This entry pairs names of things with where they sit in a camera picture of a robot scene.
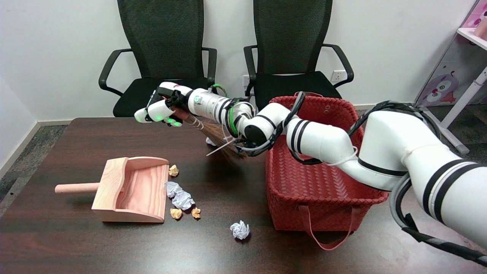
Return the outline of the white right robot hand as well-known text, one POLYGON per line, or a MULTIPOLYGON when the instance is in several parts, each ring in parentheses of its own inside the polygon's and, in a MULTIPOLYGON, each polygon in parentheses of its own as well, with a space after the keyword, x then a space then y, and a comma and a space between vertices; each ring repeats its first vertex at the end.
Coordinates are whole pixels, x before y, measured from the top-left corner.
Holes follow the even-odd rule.
POLYGON ((134 118, 139 123, 166 123, 168 126, 182 126, 182 119, 175 115, 175 107, 187 107, 186 97, 193 89, 164 81, 154 90, 146 107, 137 110, 134 118))

